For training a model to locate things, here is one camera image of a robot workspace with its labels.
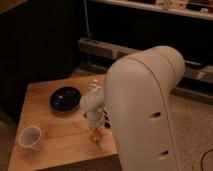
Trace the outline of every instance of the wall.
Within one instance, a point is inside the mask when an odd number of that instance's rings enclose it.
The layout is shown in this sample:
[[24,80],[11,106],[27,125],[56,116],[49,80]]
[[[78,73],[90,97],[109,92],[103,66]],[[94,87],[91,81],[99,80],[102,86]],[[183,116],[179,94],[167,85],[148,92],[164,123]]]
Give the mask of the wall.
[[0,15],[0,108],[16,121],[28,83],[64,78],[78,64],[76,5],[31,0]]

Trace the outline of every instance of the wooden tabletop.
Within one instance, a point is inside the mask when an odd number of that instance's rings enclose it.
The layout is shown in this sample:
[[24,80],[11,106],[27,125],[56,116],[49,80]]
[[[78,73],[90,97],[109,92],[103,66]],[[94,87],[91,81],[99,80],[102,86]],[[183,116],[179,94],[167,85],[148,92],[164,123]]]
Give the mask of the wooden tabletop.
[[[83,111],[79,107],[71,112],[60,113],[54,111],[49,104],[51,94],[58,88],[72,86],[83,95],[93,79],[103,85],[104,75],[33,83],[28,86],[9,171],[39,170],[117,154],[110,129],[105,129],[99,144],[93,143]],[[40,126],[44,135],[43,147],[37,152],[23,149],[17,143],[20,130],[29,125]]]

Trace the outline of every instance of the floor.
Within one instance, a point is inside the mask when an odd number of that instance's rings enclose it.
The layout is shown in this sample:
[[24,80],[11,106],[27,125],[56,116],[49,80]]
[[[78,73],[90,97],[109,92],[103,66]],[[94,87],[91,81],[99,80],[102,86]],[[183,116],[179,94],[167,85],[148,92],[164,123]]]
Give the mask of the floor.
[[[77,69],[71,75],[82,76],[93,73]],[[213,170],[213,105],[206,105],[178,96],[171,96],[173,118],[183,171]],[[0,121],[0,170],[6,171],[15,137],[13,123]],[[77,163],[72,166],[56,167],[53,171],[120,171],[118,156]]]

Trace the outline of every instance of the screw hole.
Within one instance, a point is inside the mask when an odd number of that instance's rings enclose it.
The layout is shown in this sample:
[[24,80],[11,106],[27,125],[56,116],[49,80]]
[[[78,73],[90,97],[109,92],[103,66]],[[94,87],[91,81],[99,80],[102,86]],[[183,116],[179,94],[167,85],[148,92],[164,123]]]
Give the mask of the screw hole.
[[152,114],[152,115],[150,116],[150,120],[151,120],[151,121],[155,121],[155,120],[157,120],[160,116],[161,116],[161,113],[160,113],[160,112],[156,112],[156,113],[154,113],[154,114]]
[[168,155],[169,155],[169,151],[168,151],[168,150],[167,150],[167,151],[164,151],[164,152],[162,152],[162,153],[158,156],[158,159],[159,159],[159,160],[163,160],[163,159],[165,159]]

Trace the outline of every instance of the cable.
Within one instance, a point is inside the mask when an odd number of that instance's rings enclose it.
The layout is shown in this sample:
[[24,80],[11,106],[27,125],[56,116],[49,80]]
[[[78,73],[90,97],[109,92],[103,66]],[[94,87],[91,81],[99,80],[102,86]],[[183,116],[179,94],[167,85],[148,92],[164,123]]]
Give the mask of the cable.
[[201,160],[200,160],[201,171],[204,171],[204,169],[203,169],[203,161],[204,161],[206,155],[207,155],[208,153],[210,153],[210,152],[213,152],[213,149],[210,149],[210,150],[206,151],[206,152],[202,155],[202,157],[201,157]]

